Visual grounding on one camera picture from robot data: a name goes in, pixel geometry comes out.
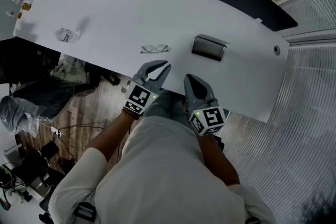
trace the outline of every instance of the floor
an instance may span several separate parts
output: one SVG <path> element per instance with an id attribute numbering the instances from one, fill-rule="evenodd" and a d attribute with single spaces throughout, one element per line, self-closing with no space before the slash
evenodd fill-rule
<path id="1" fill-rule="evenodd" d="M 35 150 L 39 150 L 54 139 L 49 126 L 61 129 L 68 126 L 81 125 L 82 127 L 76 126 L 60 130 L 62 133 L 61 139 L 66 147 L 76 159 L 79 159 L 89 141 L 101 131 L 97 127 L 104 128 L 108 126 L 119 115 L 124 105 L 125 95 L 121 92 L 121 89 L 126 87 L 127 81 L 131 78 L 122 75 L 118 75 L 118 77 L 121 82 L 117 86 L 112 86 L 102 78 L 94 93 L 85 97 L 74 97 L 55 119 L 51 122 L 41 122 L 36 138 L 27 133 L 20 133 L 18 135 L 20 142 L 26 148 L 32 147 Z M 128 134 L 121 143 L 119 157 L 127 137 Z M 55 143 L 59 147 L 59 152 L 50 160 L 51 167 L 62 171 L 57 164 L 58 158 L 71 159 L 72 157 L 59 139 L 55 139 Z M 110 169 L 117 163 L 117 158 L 118 152 L 115 152 L 109 162 Z"/>

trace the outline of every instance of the translucent panel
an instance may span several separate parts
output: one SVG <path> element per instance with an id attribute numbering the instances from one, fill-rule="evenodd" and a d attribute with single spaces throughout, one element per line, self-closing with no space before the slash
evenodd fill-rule
<path id="1" fill-rule="evenodd" d="M 280 7 L 298 22 L 280 32 L 284 37 L 336 29 L 336 0 L 290 0 Z"/>
<path id="2" fill-rule="evenodd" d="M 232 113 L 221 133 L 242 184 L 257 188 L 278 223 L 335 184 L 336 45 L 294 47 L 268 123 Z"/>

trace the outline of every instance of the crumpled plastic bag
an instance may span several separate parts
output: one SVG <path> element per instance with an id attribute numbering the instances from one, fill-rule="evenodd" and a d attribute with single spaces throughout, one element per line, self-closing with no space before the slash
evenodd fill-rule
<path id="1" fill-rule="evenodd" d="M 0 101 L 0 120 L 13 135 L 24 131 L 36 137 L 39 116 L 45 109 L 44 106 L 8 95 Z"/>

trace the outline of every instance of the gray shorts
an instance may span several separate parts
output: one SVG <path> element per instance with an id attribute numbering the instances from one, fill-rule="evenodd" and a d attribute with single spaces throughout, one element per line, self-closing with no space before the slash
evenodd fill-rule
<path id="1" fill-rule="evenodd" d="M 182 100 L 176 99 L 174 93 L 163 91 L 160 96 L 147 108 L 144 117 L 159 116 L 162 118 L 177 121 L 191 130 L 194 130 L 189 123 L 188 113 Z"/>

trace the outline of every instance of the white table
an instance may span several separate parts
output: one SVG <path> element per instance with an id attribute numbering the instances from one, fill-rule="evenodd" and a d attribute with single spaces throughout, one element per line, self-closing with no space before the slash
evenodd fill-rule
<path id="1" fill-rule="evenodd" d="M 57 41 L 53 32 L 60 27 L 81 30 L 81 38 Z M 199 34 L 229 43 L 221 62 L 191 53 Z M 14 35 L 130 77 L 145 62 L 168 60 L 172 70 L 164 88 L 184 94 L 184 76 L 195 74 L 213 87 L 224 108 L 264 122 L 289 47 L 278 33 L 218 0 L 32 0 Z M 172 50 L 140 54 L 141 46 L 158 44 Z"/>

